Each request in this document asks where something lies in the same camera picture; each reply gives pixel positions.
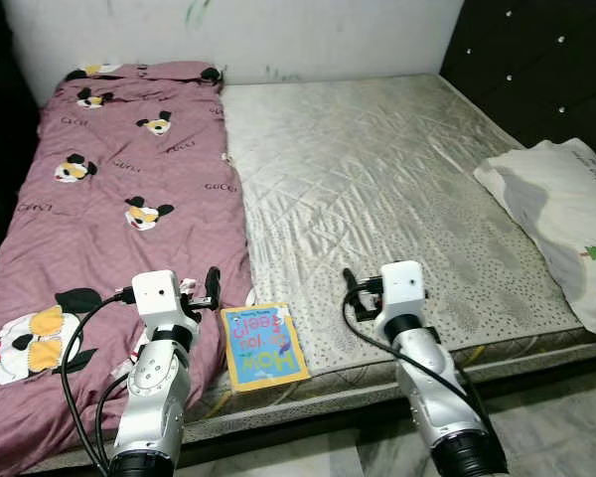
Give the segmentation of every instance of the pink comforter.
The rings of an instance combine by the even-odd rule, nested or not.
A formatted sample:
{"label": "pink comforter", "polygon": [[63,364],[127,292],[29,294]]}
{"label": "pink comforter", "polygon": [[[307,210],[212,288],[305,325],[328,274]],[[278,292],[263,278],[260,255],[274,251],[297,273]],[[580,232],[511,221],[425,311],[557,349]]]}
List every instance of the pink comforter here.
{"label": "pink comforter", "polygon": [[[0,249],[0,475],[76,444],[54,370],[77,320],[115,288],[167,268],[196,278],[203,296],[216,265],[223,306],[242,305],[250,275],[241,189],[223,158],[221,84],[210,67],[92,67],[71,74],[49,102]],[[86,325],[70,381],[87,429],[142,329],[135,307],[121,304]],[[189,405],[223,366],[220,320],[208,312]],[[108,429],[125,392],[113,397]]]}

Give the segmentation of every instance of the white pillow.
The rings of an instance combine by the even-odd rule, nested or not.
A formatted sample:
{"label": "white pillow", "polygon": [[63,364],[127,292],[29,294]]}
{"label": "white pillow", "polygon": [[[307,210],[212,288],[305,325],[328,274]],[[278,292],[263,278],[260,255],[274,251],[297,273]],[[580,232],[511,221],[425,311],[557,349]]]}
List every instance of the white pillow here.
{"label": "white pillow", "polygon": [[486,159],[475,178],[523,227],[572,310],[596,333],[596,154],[580,139]]}

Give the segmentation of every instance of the quilted mattress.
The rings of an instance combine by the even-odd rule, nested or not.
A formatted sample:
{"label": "quilted mattress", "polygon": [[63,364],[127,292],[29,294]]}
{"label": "quilted mattress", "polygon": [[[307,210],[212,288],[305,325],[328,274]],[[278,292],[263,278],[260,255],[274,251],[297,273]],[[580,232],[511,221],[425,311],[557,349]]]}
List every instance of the quilted mattress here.
{"label": "quilted mattress", "polygon": [[223,375],[186,441],[400,396],[390,357],[343,325],[345,266],[362,278],[421,262],[427,321],[474,380],[596,356],[534,244],[472,176],[521,146],[444,79],[233,85],[223,104],[256,301],[290,304],[313,379],[235,395]]}

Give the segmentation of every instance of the tufted headboard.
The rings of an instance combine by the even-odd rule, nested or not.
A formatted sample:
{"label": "tufted headboard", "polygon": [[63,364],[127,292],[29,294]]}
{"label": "tufted headboard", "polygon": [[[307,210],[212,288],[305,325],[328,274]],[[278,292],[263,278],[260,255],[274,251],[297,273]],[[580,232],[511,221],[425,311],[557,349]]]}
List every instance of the tufted headboard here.
{"label": "tufted headboard", "polygon": [[441,75],[527,147],[596,152],[596,0],[466,0]]}

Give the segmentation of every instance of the book cover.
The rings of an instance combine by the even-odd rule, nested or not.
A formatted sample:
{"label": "book cover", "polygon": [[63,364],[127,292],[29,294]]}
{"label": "book cover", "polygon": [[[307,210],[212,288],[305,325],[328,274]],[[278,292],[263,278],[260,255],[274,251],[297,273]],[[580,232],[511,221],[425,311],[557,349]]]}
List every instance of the book cover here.
{"label": "book cover", "polygon": [[309,378],[287,303],[221,312],[227,368],[235,391],[251,391]]}

